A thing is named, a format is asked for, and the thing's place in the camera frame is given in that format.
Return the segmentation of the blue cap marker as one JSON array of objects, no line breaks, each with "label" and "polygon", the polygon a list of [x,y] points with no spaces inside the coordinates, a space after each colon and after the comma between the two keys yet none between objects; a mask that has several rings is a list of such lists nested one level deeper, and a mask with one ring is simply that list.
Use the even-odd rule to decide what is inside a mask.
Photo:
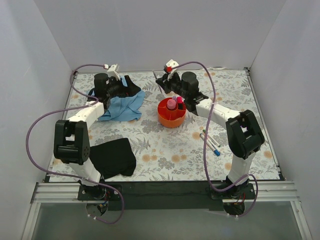
[{"label": "blue cap marker", "polygon": [[[201,133],[200,138],[204,141],[205,140],[205,136]],[[209,142],[206,141],[206,145],[213,151],[213,153],[218,157],[220,156],[220,152],[217,151]]]}]

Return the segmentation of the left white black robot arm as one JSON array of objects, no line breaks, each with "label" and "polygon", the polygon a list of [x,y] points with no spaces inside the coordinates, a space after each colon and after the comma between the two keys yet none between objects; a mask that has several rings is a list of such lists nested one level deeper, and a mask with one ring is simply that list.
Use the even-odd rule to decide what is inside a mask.
[{"label": "left white black robot arm", "polygon": [[67,120],[56,122],[53,154],[56,159],[74,170],[82,184],[90,186],[89,194],[95,200],[101,200],[107,191],[106,187],[99,183],[102,174],[90,160],[88,129],[107,112],[112,99],[135,97],[141,88],[132,82],[129,75],[117,80],[110,73],[98,73],[94,76],[93,82],[94,88],[87,94],[85,108]]}]

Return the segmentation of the pink black highlighter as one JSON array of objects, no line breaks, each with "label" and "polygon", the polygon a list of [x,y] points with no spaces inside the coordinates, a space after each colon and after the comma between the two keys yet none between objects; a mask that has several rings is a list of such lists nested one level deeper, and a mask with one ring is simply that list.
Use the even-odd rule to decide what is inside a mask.
[{"label": "pink black highlighter", "polygon": [[178,109],[179,110],[183,110],[184,109],[184,103],[183,103],[182,97],[180,97],[180,96],[177,97],[176,101],[177,101]]}]

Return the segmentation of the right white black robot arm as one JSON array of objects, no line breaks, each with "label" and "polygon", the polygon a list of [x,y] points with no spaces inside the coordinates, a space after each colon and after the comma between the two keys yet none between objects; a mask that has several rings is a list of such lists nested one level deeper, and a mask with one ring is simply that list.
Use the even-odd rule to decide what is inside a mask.
[{"label": "right white black robot arm", "polygon": [[249,182],[249,174],[253,158],[265,142],[265,137],[256,116],[250,110],[236,111],[216,104],[199,90],[199,81],[195,73],[187,71],[181,76],[174,73],[172,77],[164,74],[155,81],[168,94],[174,92],[184,99],[186,109],[214,122],[224,128],[227,133],[228,145],[233,153],[231,169],[226,176],[225,184],[211,185],[217,192],[227,192],[232,199],[237,199],[245,192]]}]

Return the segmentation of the green cap marker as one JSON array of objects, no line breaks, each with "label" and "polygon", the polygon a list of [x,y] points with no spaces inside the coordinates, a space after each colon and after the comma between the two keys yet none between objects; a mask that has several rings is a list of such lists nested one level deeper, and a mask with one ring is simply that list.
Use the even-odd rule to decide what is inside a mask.
[{"label": "green cap marker", "polygon": [[216,147],[220,147],[221,145],[211,136],[209,135],[204,129],[202,130],[202,132],[207,135],[209,137],[209,139],[211,140],[211,142],[216,146]]}]

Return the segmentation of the pink glue bottle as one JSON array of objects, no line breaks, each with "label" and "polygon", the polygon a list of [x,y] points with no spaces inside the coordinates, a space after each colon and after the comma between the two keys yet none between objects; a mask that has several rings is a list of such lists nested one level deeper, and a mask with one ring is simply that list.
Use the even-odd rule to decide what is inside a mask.
[{"label": "pink glue bottle", "polygon": [[176,105],[177,105],[177,102],[172,98],[169,98],[166,103],[166,107],[171,111],[173,111],[176,108]]}]

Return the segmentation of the orange cap marker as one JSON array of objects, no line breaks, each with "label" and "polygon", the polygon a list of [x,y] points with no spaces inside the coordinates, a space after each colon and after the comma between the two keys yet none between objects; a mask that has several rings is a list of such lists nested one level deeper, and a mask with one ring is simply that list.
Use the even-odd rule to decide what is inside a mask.
[{"label": "orange cap marker", "polygon": [[215,144],[214,141],[209,136],[207,136],[207,142],[209,142],[217,151],[220,151],[220,148],[218,147],[218,145]]}]

